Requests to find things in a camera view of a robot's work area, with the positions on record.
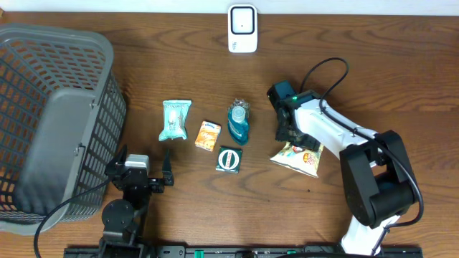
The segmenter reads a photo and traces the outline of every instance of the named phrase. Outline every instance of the wooden table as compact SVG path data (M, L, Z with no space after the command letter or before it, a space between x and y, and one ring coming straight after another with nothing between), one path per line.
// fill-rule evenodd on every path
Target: wooden table
M22 22L95 31L113 44L113 70L129 98L121 143L149 155L158 174L171 149L176 185L151 199L146 238L189 245L304 245L338 242L351 218L338 160L324 151L319 179L269 158L276 116L267 89L281 80L298 86L327 57L344 57L349 76L328 101L356 123L403 138L425 198L423 220L393 229L384 243L419 244L425 257L459 252L459 18L418 16L259 15L254 54L227 50L223 14L5 13ZM327 64L307 87L324 92L344 71ZM215 171L217 151L194 146L203 120L225 125L236 98L251 104L250 142L238 175ZM191 99L188 140L158 142L163 100ZM220 145L236 146L224 126ZM104 204L121 197L110 187ZM413 206L401 221L417 212ZM72 245L94 245L100 213L63 223L40 237L43 257ZM32 237L0 234L0 256L31 257Z

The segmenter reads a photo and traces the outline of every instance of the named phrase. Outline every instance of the white wall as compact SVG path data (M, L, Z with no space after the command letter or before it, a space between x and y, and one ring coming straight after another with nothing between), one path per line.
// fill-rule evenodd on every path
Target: white wall
M5 11L226 13L234 3L261 14L459 15L459 0L0 0Z

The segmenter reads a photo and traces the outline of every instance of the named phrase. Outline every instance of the gray plastic basket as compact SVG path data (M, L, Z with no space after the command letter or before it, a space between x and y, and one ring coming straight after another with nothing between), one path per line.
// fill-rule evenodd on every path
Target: gray plastic basket
M0 231L33 234L68 198L103 182L126 104L102 35L23 24L0 26ZM45 224L86 219L105 188Z

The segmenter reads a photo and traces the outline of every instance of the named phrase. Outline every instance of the basket bottom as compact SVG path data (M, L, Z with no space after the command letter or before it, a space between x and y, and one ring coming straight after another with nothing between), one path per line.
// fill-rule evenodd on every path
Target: basket bottom
M14 189L18 210L46 215L62 202L94 97L93 91L76 89L50 97Z

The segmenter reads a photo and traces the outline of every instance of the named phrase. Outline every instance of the blue gel pouch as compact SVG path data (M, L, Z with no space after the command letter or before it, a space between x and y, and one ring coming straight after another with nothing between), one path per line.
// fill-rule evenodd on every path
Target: blue gel pouch
M191 100L164 100L164 129L159 140L182 137L186 140L185 120Z

